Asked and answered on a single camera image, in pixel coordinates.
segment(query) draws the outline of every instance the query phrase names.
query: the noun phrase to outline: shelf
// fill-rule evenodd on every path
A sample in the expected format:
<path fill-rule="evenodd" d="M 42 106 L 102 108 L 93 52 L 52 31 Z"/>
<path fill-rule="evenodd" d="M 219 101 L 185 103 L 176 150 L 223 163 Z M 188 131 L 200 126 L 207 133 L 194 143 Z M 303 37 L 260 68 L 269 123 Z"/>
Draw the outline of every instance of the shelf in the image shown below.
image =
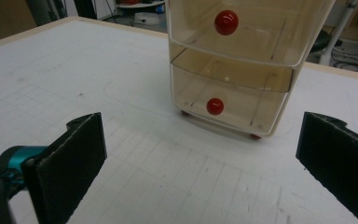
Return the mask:
<path fill-rule="evenodd" d="M 135 5 L 118 4 L 117 7 L 120 7 L 120 8 L 154 7 L 154 6 L 164 4 L 164 3 L 165 3 L 164 1 L 155 1 L 155 2 L 150 3 L 150 4 L 146 4 L 146 3 L 138 3 L 138 4 L 135 4 Z"/>

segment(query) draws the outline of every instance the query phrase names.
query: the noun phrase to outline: floor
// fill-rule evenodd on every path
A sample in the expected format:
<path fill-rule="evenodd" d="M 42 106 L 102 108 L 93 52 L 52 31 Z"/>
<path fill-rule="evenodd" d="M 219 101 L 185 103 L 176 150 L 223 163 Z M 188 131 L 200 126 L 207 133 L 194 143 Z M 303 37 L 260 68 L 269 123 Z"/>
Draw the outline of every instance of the floor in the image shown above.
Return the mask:
<path fill-rule="evenodd" d="M 135 15 L 139 11 L 120 11 L 120 16 L 115 16 L 114 18 L 108 18 L 106 21 L 115 22 L 123 25 L 134 26 L 146 30 L 152 30 L 162 33 L 167 33 L 167 20 L 166 14 L 157 14 L 152 10 L 148 10 L 146 16 L 150 16 L 150 20 L 139 21 L 135 20 Z M 317 63 L 319 62 L 321 52 L 310 53 L 307 58 L 307 62 Z M 342 40 L 342 43 L 339 46 L 336 46 L 332 52 L 332 57 L 330 60 L 330 66 L 337 67 L 340 69 L 346 69 L 351 71 L 358 72 L 358 42 L 350 40 Z"/>

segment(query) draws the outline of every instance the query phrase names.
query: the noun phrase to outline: white table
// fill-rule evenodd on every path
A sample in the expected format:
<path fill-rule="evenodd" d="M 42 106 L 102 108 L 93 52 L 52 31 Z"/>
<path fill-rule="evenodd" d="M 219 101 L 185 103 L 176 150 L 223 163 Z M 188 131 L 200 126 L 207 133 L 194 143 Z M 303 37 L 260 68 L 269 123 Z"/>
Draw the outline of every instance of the white table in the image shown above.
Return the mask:
<path fill-rule="evenodd" d="M 358 223 L 295 157 L 304 111 L 358 133 L 358 73 L 306 63 L 277 132 L 254 141 L 181 116 L 164 34 L 69 18 L 0 41 L 0 154 L 99 111 L 108 158 L 69 223 Z M 10 205 L 36 223 L 28 192 Z"/>

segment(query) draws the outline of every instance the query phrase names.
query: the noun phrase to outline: red knob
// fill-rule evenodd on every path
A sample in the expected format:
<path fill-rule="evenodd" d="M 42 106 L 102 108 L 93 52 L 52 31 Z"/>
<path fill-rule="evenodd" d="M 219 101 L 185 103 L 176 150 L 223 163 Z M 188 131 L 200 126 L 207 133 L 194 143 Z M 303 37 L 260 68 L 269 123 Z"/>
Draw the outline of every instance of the red knob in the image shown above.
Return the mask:
<path fill-rule="evenodd" d="M 224 108 L 225 108 L 225 105 L 223 104 L 223 101 L 218 98 L 212 98 L 206 104 L 206 109 L 212 115 L 221 114 L 223 112 Z"/>
<path fill-rule="evenodd" d="M 214 19 L 214 29 L 220 35 L 231 35 L 237 30 L 238 16 L 231 10 L 223 10 Z"/>

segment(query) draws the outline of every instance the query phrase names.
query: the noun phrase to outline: table surface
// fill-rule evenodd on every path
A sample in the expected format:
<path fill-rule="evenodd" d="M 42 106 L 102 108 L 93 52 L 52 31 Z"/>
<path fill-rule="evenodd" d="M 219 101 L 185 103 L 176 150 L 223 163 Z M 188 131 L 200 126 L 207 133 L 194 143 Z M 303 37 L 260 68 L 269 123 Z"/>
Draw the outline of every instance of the table surface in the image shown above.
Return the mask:
<path fill-rule="evenodd" d="M 255 141 L 173 106 L 165 34 L 69 18 L 0 41 L 0 154 L 102 112 L 108 158 L 69 223 L 358 223 L 296 159 L 304 111 L 358 133 L 358 73 L 305 63 Z M 28 192 L 10 201 L 36 223 Z"/>

